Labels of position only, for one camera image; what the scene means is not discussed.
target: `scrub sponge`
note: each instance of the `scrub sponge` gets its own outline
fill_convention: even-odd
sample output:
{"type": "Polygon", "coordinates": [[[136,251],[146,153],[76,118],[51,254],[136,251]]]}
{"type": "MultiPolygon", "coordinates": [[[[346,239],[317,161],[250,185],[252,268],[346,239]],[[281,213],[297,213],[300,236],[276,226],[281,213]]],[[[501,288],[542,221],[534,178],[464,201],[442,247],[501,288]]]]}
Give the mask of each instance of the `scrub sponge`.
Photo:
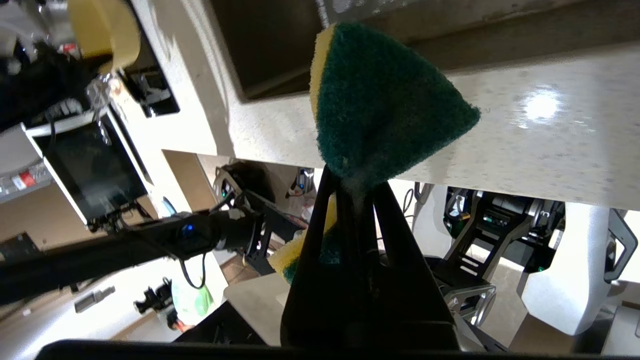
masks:
{"type": "Polygon", "coordinates": [[[408,170],[480,118],[436,67],[361,24],[317,36],[310,98],[320,153],[352,192],[408,170]]]}

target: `red label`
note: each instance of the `red label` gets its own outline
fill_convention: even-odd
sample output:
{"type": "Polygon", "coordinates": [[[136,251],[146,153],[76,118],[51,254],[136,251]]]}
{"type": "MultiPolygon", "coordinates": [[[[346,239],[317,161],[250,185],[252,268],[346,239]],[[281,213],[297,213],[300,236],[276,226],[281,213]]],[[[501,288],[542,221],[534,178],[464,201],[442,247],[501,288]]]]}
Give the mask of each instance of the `red label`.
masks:
{"type": "Polygon", "coordinates": [[[69,53],[69,52],[74,51],[74,50],[76,50],[76,45],[74,43],[62,45],[62,52],[63,53],[69,53]]]}
{"type": "Polygon", "coordinates": [[[22,180],[22,182],[24,183],[24,186],[28,188],[33,185],[36,185],[36,181],[33,179],[33,176],[31,176],[31,173],[28,171],[20,173],[20,180],[22,180]]]}

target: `speckled countertop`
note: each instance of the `speckled countertop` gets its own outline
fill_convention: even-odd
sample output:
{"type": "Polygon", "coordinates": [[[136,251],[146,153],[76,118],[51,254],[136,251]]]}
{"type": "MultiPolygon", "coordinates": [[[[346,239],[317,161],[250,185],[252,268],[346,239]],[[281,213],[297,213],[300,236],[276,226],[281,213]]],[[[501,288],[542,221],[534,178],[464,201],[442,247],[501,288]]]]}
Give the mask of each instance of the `speckled countertop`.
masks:
{"type": "MultiPolygon", "coordinates": [[[[133,3],[182,109],[133,126],[162,149],[323,166],[308,95],[244,101],[206,6],[133,3]]],[[[400,178],[640,209],[640,43],[544,59],[448,72],[482,119],[400,178]]]]}

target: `yellow sponge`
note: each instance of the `yellow sponge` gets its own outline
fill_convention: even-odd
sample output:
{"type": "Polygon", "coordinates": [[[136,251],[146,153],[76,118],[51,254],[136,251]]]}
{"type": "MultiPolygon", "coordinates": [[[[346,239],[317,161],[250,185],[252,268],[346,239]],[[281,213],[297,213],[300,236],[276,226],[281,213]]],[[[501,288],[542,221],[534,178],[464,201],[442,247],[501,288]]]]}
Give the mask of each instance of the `yellow sponge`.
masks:
{"type": "Polygon", "coordinates": [[[331,47],[334,31],[335,24],[325,29],[316,37],[316,53],[314,55],[314,61],[311,63],[311,82],[309,83],[309,96],[314,119],[317,119],[318,115],[318,94],[320,93],[324,65],[326,63],[326,57],[329,55],[329,48],[331,47]]]}
{"type": "MultiPolygon", "coordinates": [[[[324,221],[324,234],[338,221],[338,211],[336,208],[335,195],[329,198],[329,203],[326,209],[326,220],[324,221]]],[[[307,237],[307,230],[302,231],[293,240],[286,243],[282,248],[276,251],[268,258],[271,267],[276,270],[278,274],[285,278],[289,284],[293,280],[293,274],[295,274],[295,267],[298,264],[298,258],[302,251],[302,245],[305,243],[307,237]]]]}

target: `black cable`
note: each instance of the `black cable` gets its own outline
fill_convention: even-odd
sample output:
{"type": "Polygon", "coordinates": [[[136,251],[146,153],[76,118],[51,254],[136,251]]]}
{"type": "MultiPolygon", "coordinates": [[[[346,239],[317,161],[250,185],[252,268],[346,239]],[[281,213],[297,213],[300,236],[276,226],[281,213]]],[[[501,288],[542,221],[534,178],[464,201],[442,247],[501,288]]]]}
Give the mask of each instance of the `black cable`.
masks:
{"type": "Polygon", "coordinates": [[[204,258],[206,256],[207,256],[206,252],[202,254],[202,284],[200,284],[200,286],[195,286],[193,282],[191,282],[191,279],[189,278],[189,274],[187,274],[187,268],[186,266],[184,266],[184,260],[180,259],[180,267],[182,268],[182,274],[184,275],[184,279],[187,280],[187,283],[191,285],[191,287],[194,289],[200,290],[204,287],[204,282],[207,278],[207,272],[206,272],[206,269],[204,268],[204,258]]]}
{"type": "Polygon", "coordinates": [[[49,127],[51,128],[51,139],[49,140],[49,147],[47,148],[47,153],[50,154],[53,151],[54,145],[56,145],[56,122],[51,119],[46,111],[44,113],[44,118],[47,119],[49,127]]]}
{"type": "Polygon", "coordinates": [[[458,195],[462,192],[462,190],[463,190],[462,188],[455,188],[455,190],[453,190],[453,193],[451,194],[451,197],[447,201],[447,205],[445,206],[444,209],[445,209],[445,214],[447,214],[447,216],[450,218],[453,218],[453,217],[451,217],[449,213],[453,209],[454,202],[456,201],[456,199],[458,198],[458,195]]]}
{"type": "Polygon", "coordinates": [[[407,190],[406,194],[404,195],[404,201],[403,201],[403,205],[402,205],[402,213],[406,213],[407,210],[409,210],[409,207],[411,206],[411,203],[413,201],[413,189],[409,189],[407,190]]]}
{"type": "Polygon", "coordinates": [[[458,210],[458,214],[462,216],[462,209],[460,209],[460,199],[456,196],[456,210],[458,210]]]}
{"type": "Polygon", "coordinates": [[[231,208],[231,193],[227,195],[227,197],[224,198],[224,200],[222,200],[221,202],[217,203],[217,205],[215,205],[213,208],[211,208],[211,210],[209,211],[210,214],[220,210],[224,205],[228,205],[231,208]]]}
{"type": "Polygon", "coordinates": [[[422,195],[420,193],[420,183],[416,181],[413,183],[413,197],[415,197],[416,201],[420,201],[420,195],[422,195]]]}
{"type": "Polygon", "coordinates": [[[140,217],[145,219],[145,220],[153,220],[154,218],[151,217],[151,215],[149,215],[149,212],[147,212],[147,210],[145,208],[142,207],[142,205],[140,205],[140,203],[136,200],[133,202],[134,203],[134,209],[138,210],[138,214],[140,214],[140,217]]]}

